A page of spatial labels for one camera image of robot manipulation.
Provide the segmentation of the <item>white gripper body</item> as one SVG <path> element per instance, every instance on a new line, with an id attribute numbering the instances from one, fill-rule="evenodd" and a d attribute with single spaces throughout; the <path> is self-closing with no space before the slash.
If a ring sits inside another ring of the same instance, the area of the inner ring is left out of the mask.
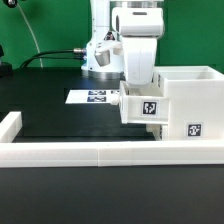
<path id="1" fill-rule="evenodd" d="M 123 37 L 124 74 L 129 85 L 150 85 L 154 71 L 157 39 Z"/>

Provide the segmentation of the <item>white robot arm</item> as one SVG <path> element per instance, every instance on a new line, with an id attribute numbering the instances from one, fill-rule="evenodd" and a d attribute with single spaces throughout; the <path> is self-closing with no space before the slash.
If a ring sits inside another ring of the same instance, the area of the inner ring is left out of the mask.
<path id="1" fill-rule="evenodd" d="M 164 0 L 90 0 L 92 37 L 82 72 L 132 86 L 152 82 L 157 40 L 163 36 Z"/>

